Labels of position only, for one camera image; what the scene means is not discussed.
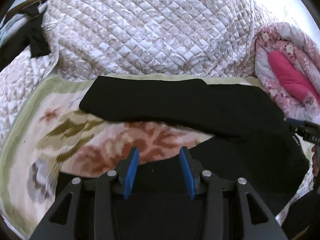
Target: triangular cutout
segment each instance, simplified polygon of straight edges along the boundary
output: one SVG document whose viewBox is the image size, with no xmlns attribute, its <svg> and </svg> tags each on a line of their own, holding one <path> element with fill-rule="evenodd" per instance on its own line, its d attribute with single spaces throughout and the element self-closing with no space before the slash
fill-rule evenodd
<svg viewBox="0 0 320 240">
<path fill-rule="evenodd" d="M 63 226 L 67 223 L 71 199 L 72 199 L 71 193 L 65 196 L 61 205 L 57 208 L 53 216 L 50 218 L 51 223 L 55 223 Z"/>
<path fill-rule="evenodd" d="M 267 223 L 269 221 L 267 215 L 250 193 L 247 194 L 247 201 L 249 205 L 251 223 L 253 225 Z"/>
</svg>

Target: floral blanket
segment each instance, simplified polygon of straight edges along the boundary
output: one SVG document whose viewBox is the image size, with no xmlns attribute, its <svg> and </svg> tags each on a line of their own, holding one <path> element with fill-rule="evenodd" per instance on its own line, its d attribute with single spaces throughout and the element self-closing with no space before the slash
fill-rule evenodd
<svg viewBox="0 0 320 240">
<path fill-rule="evenodd" d="M 111 75 L 181 80 L 190 75 Z M 260 86 L 255 78 L 203 78 L 209 84 Z M 18 113 L 0 157 L 0 208 L 12 229 L 28 238 L 55 200 L 59 171 L 98 177 L 139 147 L 140 164 L 170 158 L 212 135 L 163 123 L 110 123 L 79 110 L 93 81 L 50 76 Z"/>
<path fill-rule="evenodd" d="M 272 71 L 268 54 L 280 51 L 295 70 L 302 73 L 317 94 L 306 93 L 298 100 L 281 86 Z M 263 29 L 256 40 L 256 76 L 263 89 L 287 117 L 320 124 L 320 54 L 312 39 L 289 23 L 276 23 Z"/>
</svg>

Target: brown leaf print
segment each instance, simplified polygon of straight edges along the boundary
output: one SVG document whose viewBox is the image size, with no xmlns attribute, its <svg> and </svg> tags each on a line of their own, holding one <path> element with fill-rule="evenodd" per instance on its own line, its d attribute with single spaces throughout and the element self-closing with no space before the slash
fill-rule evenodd
<svg viewBox="0 0 320 240">
<path fill-rule="evenodd" d="M 42 116 L 39 121 L 42 122 L 42 121 L 45 121 L 47 124 L 49 124 L 52 120 L 54 119 L 58 119 L 58 117 L 60 116 L 61 114 L 61 110 L 60 108 L 56 108 L 54 110 L 52 109 L 46 109 L 46 111 L 44 112 L 44 116 Z"/>
<path fill-rule="evenodd" d="M 97 146 L 84 145 L 75 156 L 72 171 L 79 176 L 98 177 L 127 158 L 131 147 L 138 147 L 140 164 L 171 158 L 182 146 L 194 147 L 198 140 L 189 131 L 154 122 L 126 123 L 125 130 Z"/>
</svg>

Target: ribbed blue pad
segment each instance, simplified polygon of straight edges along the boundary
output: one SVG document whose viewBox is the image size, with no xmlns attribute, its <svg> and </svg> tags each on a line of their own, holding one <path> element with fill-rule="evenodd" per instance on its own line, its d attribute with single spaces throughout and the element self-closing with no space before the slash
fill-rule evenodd
<svg viewBox="0 0 320 240">
<path fill-rule="evenodd" d="M 130 166 L 127 171 L 127 176 L 124 180 L 124 192 L 123 192 L 123 198 L 127 199 L 128 196 L 131 194 L 134 178 L 136 177 L 136 172 L 139 164 L 139 151 L 136 148 Z"/>
<path fill-rule="evenodd" d="M 191 172 L 189 163 L 187 161 L 186 155 L 182 148 L 180 149 L 180 152 L 179 152 L 179 159 L 180 159 L 180 165 L 182 168 L 184 183 L 186 184 L 188 195 L 191 196 L 191 199 L 194 199 L 196 197 L 194 179 L 193 179 L 192 172 Z"/>
</svg>

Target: metal bolt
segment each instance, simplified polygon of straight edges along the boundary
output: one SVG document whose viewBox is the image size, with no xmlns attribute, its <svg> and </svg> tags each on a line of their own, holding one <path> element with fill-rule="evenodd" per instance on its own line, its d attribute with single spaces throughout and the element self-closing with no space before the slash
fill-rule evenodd
<svg viewBox="0 0 320 240">
<path fill-rule="evenodd" d="M 79 184 L 81 182 L 80 178 L 73 178 L 72 179 L 72 184 Z"/>
<path fill-rule="evenodd" d="M 238 179 L 238 182 L 242 185 L 246 184 L 247 183 L 247 180 L 245 178 L 239 178 Z"/>
<path fill-rule="evenodd" d="M 115 170 L 110 170 L 110 171 L 107 172 L 107 175 L 108 175 L 109 177 L 113 177 L 113 176 L 116 176 L 116 175 L 117 175 L 117 172 L 116 172 Z"/>
<path fill-rule="evenodd" d="M 211 174 L 212 174 L 211 171 L 207 171 L 207 170 L 202 171 L 202 175 L 205 176 L 205 177 L 210 177 Z"/>
</svg>

